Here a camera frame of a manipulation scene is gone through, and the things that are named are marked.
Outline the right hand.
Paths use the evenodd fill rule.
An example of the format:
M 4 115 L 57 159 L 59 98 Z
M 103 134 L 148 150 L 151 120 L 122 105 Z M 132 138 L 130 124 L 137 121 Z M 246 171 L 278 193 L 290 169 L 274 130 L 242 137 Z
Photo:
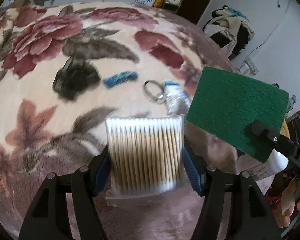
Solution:
M 290 225 L 290 216 L 293 214 L 294 207 L 300 211 L 300 200 L 296 202 L 295 193 L 298 188 L 298 180 L 292 179 L 288 187 L 283 191 L 281 202 L 273 211 L 274 218 L 279 228 L 286 228 Z

